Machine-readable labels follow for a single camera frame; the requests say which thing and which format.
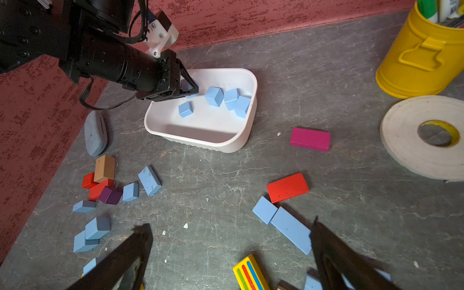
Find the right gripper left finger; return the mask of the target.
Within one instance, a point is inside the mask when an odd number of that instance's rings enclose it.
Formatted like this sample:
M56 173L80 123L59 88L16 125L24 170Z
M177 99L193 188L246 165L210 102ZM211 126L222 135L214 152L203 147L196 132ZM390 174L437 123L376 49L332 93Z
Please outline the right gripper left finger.
M70 290L140 290L148 265L153 234L149 224L134 227L121 245L95 268L72 284Z

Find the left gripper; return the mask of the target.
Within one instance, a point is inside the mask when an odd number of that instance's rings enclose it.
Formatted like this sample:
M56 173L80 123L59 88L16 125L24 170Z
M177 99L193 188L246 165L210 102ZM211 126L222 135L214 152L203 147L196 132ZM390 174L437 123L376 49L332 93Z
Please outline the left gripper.
M165 50L157 59L160 77L150 92L138 91L136 98L163 102L199 93L199 85L189 75L185 66L172 50Z

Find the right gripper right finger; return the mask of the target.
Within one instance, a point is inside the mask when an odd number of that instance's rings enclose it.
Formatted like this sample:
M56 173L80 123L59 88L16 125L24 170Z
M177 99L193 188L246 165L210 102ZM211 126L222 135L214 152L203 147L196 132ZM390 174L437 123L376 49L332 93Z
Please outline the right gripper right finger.
M323 223L315 219L312 250L324 290L346 290L346 278L356 290L397 290Z

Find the small blue cube block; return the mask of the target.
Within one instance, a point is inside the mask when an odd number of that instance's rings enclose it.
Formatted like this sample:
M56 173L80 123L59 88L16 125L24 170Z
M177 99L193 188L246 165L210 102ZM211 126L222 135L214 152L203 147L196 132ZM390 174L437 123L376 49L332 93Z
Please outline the small blue cube block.
M190 116L193 114L193 107L192 107L192 104L190 101L186 101L184 103L182 103L179 107L178 107L178 111L179 111L179 115L182 117L182 118L185 118L187 116Z

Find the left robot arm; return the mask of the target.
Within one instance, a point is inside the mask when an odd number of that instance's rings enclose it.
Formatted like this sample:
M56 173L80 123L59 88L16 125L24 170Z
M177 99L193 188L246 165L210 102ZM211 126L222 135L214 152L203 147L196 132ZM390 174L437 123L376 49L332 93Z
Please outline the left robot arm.
M74 83L101 78L140 100L197 94L176 53L179 32L147 1L2 1L1 72L48 55Z

